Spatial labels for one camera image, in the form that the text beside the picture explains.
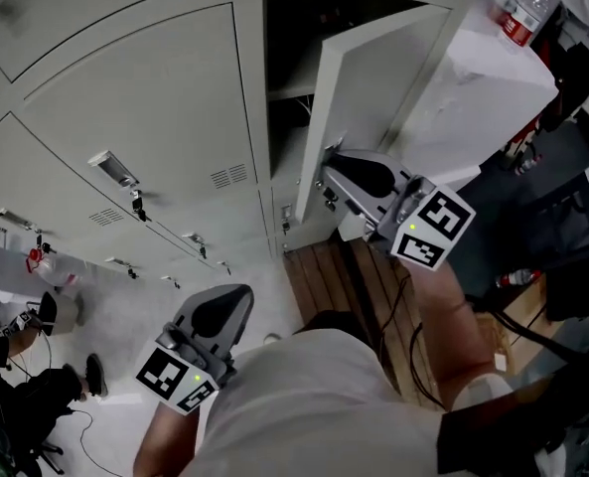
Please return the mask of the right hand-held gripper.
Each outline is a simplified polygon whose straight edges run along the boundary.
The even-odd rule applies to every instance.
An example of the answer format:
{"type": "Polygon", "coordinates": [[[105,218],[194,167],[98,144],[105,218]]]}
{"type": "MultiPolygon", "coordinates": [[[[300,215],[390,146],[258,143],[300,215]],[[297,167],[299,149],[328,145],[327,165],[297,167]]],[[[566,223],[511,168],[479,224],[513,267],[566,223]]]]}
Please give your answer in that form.
{"type": "Polygon", "coordinates": [[[408,179],[398,163],[364,150],[332,153],[322,167],[323,196],[344,202],[382,238],[385,252],[429,270],[437,269],[476,212],[456,192],[422,176],[408,179]]]}

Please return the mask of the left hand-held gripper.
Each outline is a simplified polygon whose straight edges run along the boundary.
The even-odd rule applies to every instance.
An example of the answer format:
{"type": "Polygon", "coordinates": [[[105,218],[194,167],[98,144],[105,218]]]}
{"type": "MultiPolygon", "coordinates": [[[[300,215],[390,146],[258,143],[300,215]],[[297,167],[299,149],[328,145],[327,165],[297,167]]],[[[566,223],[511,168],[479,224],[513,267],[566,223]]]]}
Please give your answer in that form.
{"type": "Polygon", "coordinates": [[[191,413],[235,374],[229,351],[240,340],[253,304],[253,290],[240,283],[190,296],[176,314],[176,325],[166,324],[146,342],[134,380],[179,414],[191,413]]]}

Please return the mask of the grey metal locker door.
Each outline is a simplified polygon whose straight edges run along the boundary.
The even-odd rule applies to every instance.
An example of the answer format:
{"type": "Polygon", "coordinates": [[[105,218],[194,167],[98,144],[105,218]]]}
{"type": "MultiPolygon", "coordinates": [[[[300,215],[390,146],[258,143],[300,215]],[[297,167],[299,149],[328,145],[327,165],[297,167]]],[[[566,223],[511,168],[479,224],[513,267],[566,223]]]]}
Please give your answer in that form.
{"type": "Polygon", "coordinates": [[[255,181],[232,10],[199,10],[132,33],[26,100],[26,125],[99,191],[127,195],[93,159],[111,153],[146,199],[170,207],[255,181]]]}
{"type": "Polygon", "coordinates": [[[376,150],[405,103],[451,11],[423,5],[323,42],[295,218],[307,219],[326,150],[376,150]]]}
{"type": "Polygon", "coordinates": [[[144,275],[173,275],[173,263],[195,256],[141,223],[109,225],[71,242],[71,255],[105,268],[144,275]]]}

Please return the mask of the grey metal locker cabinet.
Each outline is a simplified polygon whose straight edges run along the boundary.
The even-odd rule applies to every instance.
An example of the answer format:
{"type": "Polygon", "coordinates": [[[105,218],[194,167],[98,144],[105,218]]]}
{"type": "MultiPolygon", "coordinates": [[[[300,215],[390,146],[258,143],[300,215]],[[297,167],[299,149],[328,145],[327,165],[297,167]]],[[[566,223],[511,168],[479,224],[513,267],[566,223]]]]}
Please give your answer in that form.
{"type": "Polygon", "coordinates": [[[0,228],[71,255],[71,242],[109,225],[141,223],[191,252],[181,281],[230,274],[327,239],[343,216],[320,194],[295,218],[323,42],[423,5],[451,11],[429,60],[379,148],[390,144],[442,59],[471,0],[0,0],[0,228]],[[93,159],[127,199],[99,191],[25,123],[27,98],[63,70],[146,27],[229,5],[255,181],[170,207],[149,202],[109,152],[93,159]]]}

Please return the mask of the wooden plank platform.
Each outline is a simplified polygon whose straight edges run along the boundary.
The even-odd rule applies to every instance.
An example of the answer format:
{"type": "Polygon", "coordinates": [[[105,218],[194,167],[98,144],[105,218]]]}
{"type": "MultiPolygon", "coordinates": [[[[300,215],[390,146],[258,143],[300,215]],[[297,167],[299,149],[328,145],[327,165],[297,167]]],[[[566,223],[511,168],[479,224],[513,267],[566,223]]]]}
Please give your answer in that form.
{"type": "Polygon", "coordinates": [[[409,272],[360,240],[288,250],[283,262],[304,322],[350,312],[400,396],[440,410],[409,272]]]}

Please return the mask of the person's light t-shirt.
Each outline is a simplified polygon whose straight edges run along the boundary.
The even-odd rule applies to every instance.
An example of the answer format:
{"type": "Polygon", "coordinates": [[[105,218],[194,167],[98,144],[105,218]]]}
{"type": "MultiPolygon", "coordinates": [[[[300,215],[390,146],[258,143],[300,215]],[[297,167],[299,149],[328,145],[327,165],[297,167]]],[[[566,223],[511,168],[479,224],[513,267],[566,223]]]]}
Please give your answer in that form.
{"type": "Polygon", "coordinates": [[[363,342],[311,330],[240,357],[181,477],[437,477],[442,418],[363,342]]]}

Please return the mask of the large white box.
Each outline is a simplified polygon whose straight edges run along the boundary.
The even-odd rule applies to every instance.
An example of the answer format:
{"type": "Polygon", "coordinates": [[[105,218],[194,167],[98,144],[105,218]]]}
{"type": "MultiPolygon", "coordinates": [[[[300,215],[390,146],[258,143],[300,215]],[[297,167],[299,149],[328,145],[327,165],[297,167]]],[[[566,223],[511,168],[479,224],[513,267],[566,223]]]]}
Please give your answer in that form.
{"type": "Polygon", "coordinates": [[[509,45],[488,16],[470,12],[387,153],[458,191],[556,94],[531,48],[509,45]]]}

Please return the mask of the grey trash bin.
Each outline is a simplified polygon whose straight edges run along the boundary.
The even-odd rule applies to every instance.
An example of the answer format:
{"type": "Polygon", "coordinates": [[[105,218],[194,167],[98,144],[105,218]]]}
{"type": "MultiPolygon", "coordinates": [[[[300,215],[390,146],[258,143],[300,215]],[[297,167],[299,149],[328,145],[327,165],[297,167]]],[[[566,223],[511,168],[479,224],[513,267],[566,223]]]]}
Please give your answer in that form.
{"type": "Polygon", "coordinates": [[[79,306],[73,299],[47,291],[43,294],[38,309],[40,330],[47,336],[71,333],[79,311],[79,306]]]}

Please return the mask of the large red-capped water jug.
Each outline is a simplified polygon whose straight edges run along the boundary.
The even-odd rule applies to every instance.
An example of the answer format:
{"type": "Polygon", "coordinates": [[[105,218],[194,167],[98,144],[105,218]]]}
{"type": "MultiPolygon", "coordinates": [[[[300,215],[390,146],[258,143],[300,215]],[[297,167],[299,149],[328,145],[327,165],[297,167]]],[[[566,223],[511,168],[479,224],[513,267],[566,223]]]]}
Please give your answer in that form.
{"type": "Polygon", "coordinates": [[[59,252],[44,252],[32,248],[26,257],[30,274],[37,274],[54,287],[65,287],[78,282],[86,272],[85,264],[59,252]]]}

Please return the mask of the red and white bottle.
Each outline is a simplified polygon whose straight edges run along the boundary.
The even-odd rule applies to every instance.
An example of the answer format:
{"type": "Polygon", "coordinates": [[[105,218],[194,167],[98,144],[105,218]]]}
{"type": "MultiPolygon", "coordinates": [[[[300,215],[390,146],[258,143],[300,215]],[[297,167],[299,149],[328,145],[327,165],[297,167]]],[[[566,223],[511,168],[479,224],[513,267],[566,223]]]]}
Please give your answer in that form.
{"type": "Polygon", "coordinates": [[[542,275],[538,269],[522,268],[499,275],[496,278],[498,288],[525,286],[537,281],[542,275]]]}

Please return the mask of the dark desk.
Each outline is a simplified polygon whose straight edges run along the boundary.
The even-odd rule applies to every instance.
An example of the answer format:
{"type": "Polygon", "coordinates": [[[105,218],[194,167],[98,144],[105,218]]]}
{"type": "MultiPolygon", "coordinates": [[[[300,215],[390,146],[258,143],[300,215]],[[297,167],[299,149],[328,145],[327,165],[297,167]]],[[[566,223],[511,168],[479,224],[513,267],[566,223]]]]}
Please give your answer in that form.
{"type": "Polygon", "coordinates": [[[518,176],[493,156],[460,191],[477,212],[452,254],[467,293],[484,296],[517,269],[589,259],[589,144],[572,123],[533,143],[542,159],[529,171],[518,176]]]}

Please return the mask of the black office chair base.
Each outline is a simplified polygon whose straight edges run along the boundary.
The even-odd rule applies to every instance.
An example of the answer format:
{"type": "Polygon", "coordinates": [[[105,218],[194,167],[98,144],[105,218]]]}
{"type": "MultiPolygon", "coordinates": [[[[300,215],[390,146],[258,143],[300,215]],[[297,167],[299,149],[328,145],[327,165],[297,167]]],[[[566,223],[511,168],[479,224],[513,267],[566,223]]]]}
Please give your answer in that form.
{"type": "Polygon", "coordinates": [[[54,460],[53,456],[63,456],[64,451],[51,442],[44,441],[40,445],[29,449],[21,458],[20,472],[25,477],[44,477],[40,461],[43,461],[58,477],[64,477],[66,472],[54,460]]]}

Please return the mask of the black backpack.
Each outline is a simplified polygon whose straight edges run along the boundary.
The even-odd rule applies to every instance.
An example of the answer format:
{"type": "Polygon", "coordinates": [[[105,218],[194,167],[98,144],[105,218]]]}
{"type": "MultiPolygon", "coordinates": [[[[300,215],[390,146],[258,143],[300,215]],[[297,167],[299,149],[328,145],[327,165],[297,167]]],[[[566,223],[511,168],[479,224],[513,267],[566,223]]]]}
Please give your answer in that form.
{"type": "Polygon", "coordinates": [[[589,317],[589,258],[552,268],[545,277],[549,321],[589,317]]]}

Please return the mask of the hanging clothes rack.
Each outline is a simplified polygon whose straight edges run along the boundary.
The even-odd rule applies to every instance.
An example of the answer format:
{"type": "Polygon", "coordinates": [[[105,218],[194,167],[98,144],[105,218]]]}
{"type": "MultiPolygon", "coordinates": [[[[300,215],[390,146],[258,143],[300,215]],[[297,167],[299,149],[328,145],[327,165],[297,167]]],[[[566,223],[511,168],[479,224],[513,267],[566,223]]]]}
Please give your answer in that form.
{"type": "Polygon", "coordinates": [[[561,0],[532,42],[554,76],[557,96],[539,127],[556,129],[589,96],[589,0],[561,0]]]}

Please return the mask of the black worn equipment pack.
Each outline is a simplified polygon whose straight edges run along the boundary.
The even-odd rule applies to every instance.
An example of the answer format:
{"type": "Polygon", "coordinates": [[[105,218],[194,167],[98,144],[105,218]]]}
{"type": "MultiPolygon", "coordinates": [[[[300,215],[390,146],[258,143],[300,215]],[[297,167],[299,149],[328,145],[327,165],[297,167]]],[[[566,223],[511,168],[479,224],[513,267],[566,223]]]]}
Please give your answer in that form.
{"type": "Polygon", "coordinates": [[[536,457],[558,449],[589,414],[589,370],[567,366],[505,396],[443,415],[437,472],[540,477],[536,457]]]}

